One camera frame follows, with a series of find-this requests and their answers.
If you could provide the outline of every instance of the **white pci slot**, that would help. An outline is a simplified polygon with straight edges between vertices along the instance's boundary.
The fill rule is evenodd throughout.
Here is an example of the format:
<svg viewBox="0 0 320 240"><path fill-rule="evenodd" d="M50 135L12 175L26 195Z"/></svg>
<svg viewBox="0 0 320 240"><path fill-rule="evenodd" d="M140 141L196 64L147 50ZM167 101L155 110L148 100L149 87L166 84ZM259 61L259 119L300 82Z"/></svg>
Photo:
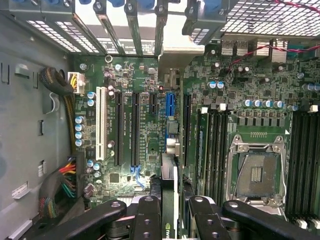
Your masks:
<svg viewBox="0 0 320 240"><path fill-rule="evenodd" d="M96 87L95 159L105 160L107 151L107 88Z"/></svg>

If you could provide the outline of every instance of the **cpu socket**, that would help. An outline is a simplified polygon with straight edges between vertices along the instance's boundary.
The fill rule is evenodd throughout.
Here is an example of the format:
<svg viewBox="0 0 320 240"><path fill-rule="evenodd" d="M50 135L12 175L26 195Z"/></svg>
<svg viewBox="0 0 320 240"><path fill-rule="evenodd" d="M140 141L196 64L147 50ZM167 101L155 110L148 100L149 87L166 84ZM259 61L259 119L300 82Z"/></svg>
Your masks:
<svg viewBox="0 0 320 240"><path fill-rule="evenodd" d="M282 136L272 143L243 142L234 136L227 156L226 199L272 207L285 200L286 148Z"/></svg>

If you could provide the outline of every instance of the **motherboard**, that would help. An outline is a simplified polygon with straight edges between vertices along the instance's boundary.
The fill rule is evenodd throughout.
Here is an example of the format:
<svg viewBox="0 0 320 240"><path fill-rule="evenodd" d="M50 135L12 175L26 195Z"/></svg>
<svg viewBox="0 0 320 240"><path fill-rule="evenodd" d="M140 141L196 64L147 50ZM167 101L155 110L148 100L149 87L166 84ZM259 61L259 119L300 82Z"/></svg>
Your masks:
<svg viewBox="0 0 320 240"><path fill-rule="evenodd" d="M178 141L177 135L183 136L176 158L183 178L196 195L219 206L231 199L290 205L297 198L291 184L298 181L290 172L306 177L299 168L312 169L311 198L319 202L318 160L310 164L293 152L292 134L298 115L312 118L310 132L320 131L320 61L285 52L282 63L268 54L234 63L239 56L218 48L211 45L170 76L158 72L153 58L77 57L75 70L85 84L76 94L76 145L85 152L91 186L85 197L92 207L149 194L151 178L161 175L162 153L169 152L167 141ZM309 134L301 137L316 146L307 142ZM320 157L317 151L311 150L313 158Z"/></svg>

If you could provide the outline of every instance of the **blue plastic tab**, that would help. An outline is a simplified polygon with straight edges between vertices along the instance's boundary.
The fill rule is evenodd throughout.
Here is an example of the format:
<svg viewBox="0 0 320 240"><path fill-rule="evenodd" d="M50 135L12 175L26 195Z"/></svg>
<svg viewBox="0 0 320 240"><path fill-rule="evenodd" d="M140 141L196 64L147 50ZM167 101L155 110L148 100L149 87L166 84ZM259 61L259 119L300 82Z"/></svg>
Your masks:
<svg viewBox="0 0 320 240"><path fill-rule="evenodd" d="M87 4L90 4L92 0L79 0L79 2L83 5L87 5Z"/></svg>
<svg viewBox="0 0 320 240"><path fill-rule="evenodd" d="M144 9L152 9L155 6L155 0L137 0L137 2Z"/></svg>
<svg viewBox="0 0 320 240"><path fill-rule="evenodd" d="M204 13L213 14L221 9L222 0L204 0Z"/></svg>
<svg viewBox="0 0 320 240"><path fill-rule="evenodd" d="M56 5L60 2L60 0L45 0L48 4Z"/></svg>
<svg viewBox="0 0 320 240"><path fill-rule="evenodd" d="M108 0L114 8L119 8L125 5L125 0Z"/></svg>

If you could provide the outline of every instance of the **blue pcie slot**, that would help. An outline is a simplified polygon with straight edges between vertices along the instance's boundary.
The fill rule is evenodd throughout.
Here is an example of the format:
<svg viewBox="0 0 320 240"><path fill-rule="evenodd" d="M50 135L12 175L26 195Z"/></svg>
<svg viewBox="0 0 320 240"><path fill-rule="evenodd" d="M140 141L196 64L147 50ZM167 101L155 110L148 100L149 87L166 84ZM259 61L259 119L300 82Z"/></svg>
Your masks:
<svg viewBox="0 0 320 240"><path fill-rule="evenodd" d="M168 92L165 94L165 117L174 116L175 111L176 111L176 94L174 94L173 92ZM168 134L167 134L167 128L166 128L165 134L164 134L164 149L166 149L167 138L168 138Z"/></svg>

